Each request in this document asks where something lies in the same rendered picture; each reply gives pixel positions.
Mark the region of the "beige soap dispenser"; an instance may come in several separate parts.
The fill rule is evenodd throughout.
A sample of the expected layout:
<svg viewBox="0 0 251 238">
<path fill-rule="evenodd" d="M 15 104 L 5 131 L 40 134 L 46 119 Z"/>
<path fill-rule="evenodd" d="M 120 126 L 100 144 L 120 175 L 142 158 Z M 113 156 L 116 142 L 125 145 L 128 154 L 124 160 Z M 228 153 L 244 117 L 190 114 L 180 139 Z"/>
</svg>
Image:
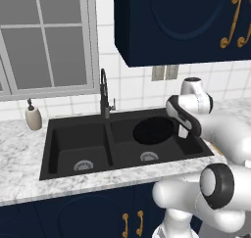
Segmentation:
<svg viewBox="0 0 251 238">
<path fill-rule="evenodd" d="M 42 127 L 42 117 L 39 109 L 32 105 L 31 99 L 27 100 L 28 107 L 25 110 L 25 120 L 28 127 L 35 131 Z"/>
</svg>

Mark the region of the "grey framed window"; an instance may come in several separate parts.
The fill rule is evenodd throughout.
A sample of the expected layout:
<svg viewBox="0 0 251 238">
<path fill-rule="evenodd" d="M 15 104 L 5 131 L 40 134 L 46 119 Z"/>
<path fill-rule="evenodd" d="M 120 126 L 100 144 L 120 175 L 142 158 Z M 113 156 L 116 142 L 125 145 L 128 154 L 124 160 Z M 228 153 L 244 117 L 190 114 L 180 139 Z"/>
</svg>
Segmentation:
<svg viewBox="0 0 251 238">
<path fill-rule="evenodd" d="M 95 0 L 0 0 L 0 101 L 98 89 Z"/>
</svg>

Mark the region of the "navy base cupboard door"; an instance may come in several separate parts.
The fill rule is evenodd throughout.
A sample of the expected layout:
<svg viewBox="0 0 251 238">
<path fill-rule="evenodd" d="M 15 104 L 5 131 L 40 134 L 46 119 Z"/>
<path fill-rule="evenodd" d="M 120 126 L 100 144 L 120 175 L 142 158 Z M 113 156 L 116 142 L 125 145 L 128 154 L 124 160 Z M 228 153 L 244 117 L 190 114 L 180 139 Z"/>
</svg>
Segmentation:
<svg viewBox="0 0 251 238">
<path fill-rule="evenodd" d="M 140 238 L 136 234 L 140 219 L 138 211 L 143 211 L 143 233 L 141 238 L 152 238 L 155 229 L 162 223 L 165 209 L 159 208 L 152 197 L 154 182 L 136 185 L 133 190 L 133 212 L 131 223 L 131 238 Z"/>
<path fill-rule="evenodd" d="M 123 238 L 128 214 L 130 235 L 132 190 L 128 187 L 37 201 L 46 238 Z"/>
</svg>

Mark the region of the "navy base cupboard panel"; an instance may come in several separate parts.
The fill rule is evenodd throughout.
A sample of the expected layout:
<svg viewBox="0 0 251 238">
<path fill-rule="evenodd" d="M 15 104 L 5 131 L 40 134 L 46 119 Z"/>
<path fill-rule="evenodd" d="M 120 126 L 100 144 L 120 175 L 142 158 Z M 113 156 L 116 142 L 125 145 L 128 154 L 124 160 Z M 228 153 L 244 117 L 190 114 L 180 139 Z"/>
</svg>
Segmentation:
<svg viewBox="0 0 251 238">
<path fill-rule="evenodd" d="M 32 203 L 0 207 L 0 238 L 39 238 Z"/>
</svg>

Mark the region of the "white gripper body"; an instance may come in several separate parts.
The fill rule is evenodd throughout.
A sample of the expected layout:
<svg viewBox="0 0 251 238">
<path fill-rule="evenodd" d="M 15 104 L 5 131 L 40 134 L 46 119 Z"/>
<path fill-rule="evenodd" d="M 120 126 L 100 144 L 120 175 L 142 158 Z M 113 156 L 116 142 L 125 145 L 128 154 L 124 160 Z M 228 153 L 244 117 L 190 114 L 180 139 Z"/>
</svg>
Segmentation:
<svg viewBox="0 0 251 238">
<path fill-rule="evenodd" d="M 185 139 L 188 136 L 189 131 L 186 130 L 182 125 L 178 127 L 178 136 Z"/>
</svg>

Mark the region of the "black double sink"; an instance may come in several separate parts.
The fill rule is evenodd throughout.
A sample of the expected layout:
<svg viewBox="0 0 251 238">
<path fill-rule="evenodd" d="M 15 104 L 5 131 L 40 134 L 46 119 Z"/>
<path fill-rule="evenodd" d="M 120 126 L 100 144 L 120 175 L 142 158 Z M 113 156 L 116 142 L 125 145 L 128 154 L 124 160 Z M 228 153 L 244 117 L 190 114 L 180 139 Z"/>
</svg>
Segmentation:
<svg viewBox="0 0 251 238">
<path fill-rule="evenodd" d="M 133 130 L 145 119 L 169 119 L 172 136 L 160 144 L 143 145 L 133 138 Z M 40 171 L 42 180 L 79 174 L 142 167 L 211 157 L 205 142 L 190 134 L 177 136 L 177 122 L 163 108 L 111 114 L 51 119 L 48 122 Z"/>
</svg>

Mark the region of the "black tap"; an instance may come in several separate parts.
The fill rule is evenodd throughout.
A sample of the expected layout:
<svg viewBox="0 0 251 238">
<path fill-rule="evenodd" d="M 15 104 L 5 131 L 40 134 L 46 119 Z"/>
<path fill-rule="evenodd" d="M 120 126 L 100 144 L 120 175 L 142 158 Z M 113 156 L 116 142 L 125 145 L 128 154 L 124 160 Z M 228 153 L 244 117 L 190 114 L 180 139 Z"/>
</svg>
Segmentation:
<svg viewBox="0 0 251 238">
<path fill-rule="evenodd" d="M 101 79 L 100 79 L 100 110 L 101 116 L 104 119 L 108 119 L 110 117 L 110 112 L 116 109 L 116 105 L 110 106 L 108 101 L 108 85 L 106 72 L 104 69 L 101 70 Z"/>
</svg>

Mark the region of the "grey wall socket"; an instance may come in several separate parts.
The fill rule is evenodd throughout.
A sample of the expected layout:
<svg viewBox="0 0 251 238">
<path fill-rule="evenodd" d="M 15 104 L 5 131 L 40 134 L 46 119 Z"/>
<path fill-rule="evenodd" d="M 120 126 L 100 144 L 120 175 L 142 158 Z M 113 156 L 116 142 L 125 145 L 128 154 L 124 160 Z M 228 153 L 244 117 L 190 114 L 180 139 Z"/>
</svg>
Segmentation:
<svg viewBox="0 0 251 238">
<path fill-rule="evenodd" d="M 164 66 L 153 66 L 152 67 L 152 80 L 159 81 L 164 79 L 165 67 Z"/>
<path fill-rule="evenodd" d="M 177 79 L 178 65 L 166 66 L 166 80 Z"/>
</svg>

